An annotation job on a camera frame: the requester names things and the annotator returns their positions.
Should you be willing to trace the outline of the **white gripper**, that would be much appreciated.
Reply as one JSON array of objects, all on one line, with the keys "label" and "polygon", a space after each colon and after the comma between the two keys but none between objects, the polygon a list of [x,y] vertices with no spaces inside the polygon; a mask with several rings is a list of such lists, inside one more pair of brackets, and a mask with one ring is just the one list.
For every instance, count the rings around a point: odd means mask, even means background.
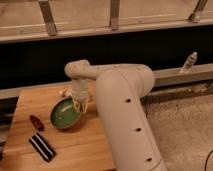
[{"label": "white gripper", "polygon": [[73,79],[71,83],[71,93],[74,101],[74,106],[77,112],[80,112],[80,103],[82,113],[86,113],[88,109],[88,81],[86,79]]}]

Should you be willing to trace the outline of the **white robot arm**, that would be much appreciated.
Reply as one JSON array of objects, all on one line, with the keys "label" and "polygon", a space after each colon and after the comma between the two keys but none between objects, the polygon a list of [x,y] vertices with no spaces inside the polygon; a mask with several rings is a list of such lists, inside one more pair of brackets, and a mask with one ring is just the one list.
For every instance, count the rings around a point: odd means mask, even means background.
[{"label": "white robot arm", "polygon": [[86,60],[65,65],[72,98],[84,106],[86,81],[94,79],[96,108],[117,171],[168,171],[140,99],[153,88],[153,71],[143,64],[92,65]]}]

